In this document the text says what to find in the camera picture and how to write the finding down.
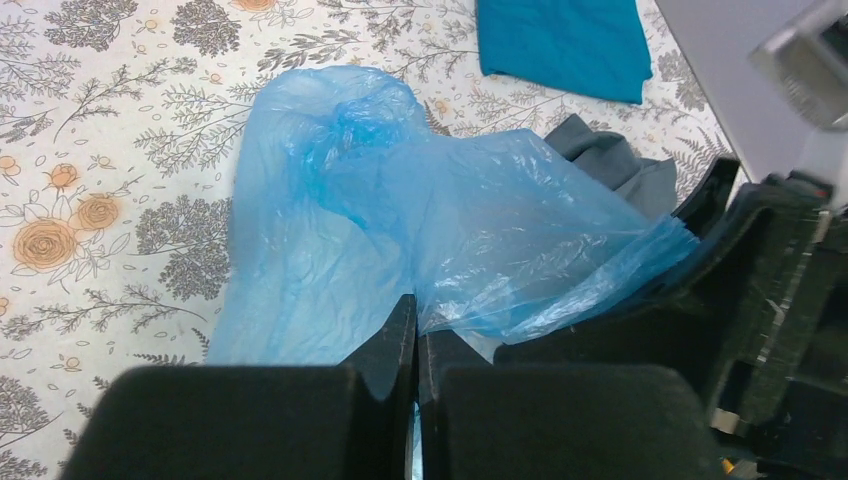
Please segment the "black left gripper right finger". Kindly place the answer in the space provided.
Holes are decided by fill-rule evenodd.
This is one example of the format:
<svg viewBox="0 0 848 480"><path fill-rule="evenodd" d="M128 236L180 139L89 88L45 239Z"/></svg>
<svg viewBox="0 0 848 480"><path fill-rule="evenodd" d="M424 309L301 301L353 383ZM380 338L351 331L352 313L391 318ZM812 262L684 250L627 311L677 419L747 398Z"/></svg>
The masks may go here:
<svg viewBox="0 0 848 480"><path fill-rule="evenodd" d="M418 339L427 479L721 479L701 404L675 371L494 365L455 333Z"/></svg>

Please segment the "blue plastic trash bag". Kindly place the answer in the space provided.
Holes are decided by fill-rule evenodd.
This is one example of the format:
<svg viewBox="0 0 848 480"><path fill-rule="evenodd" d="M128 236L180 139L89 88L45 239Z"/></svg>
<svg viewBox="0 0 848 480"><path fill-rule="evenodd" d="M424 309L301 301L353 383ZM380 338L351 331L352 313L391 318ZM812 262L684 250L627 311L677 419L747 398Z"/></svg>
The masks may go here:
<svg viewBox="0 0 848 480"><path fill-rule="evenodd" d="M405 294L419 333L491 358L610 309L697 246L529 130L438 135L379 69L290 70L246 124L207 361L337 364Z"/></svg>

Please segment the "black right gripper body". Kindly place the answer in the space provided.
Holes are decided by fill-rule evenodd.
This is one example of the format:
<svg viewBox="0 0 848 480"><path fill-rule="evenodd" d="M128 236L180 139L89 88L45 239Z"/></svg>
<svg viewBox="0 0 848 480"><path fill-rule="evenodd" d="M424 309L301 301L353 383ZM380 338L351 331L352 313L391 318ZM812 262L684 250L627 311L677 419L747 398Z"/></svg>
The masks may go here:
<svg viewBox="0 0 848 480"><path fill-rule="evenodd" d="M741 187L696 250L615 307L499 364L654 364L768 477L847 475L847 219L803 171Z"/></svg>

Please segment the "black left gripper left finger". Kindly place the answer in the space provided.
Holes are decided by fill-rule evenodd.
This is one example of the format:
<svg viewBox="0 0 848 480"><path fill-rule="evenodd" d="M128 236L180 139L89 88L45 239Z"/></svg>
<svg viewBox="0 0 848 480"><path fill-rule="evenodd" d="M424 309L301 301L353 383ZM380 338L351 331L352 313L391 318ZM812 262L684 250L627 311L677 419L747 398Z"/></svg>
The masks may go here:
<svg viewBox="0 0 848 480"><path fill-rule="evenodd" d="M335 366L143 367L105 392L65 479L405 479L416 301Z"/></svg>

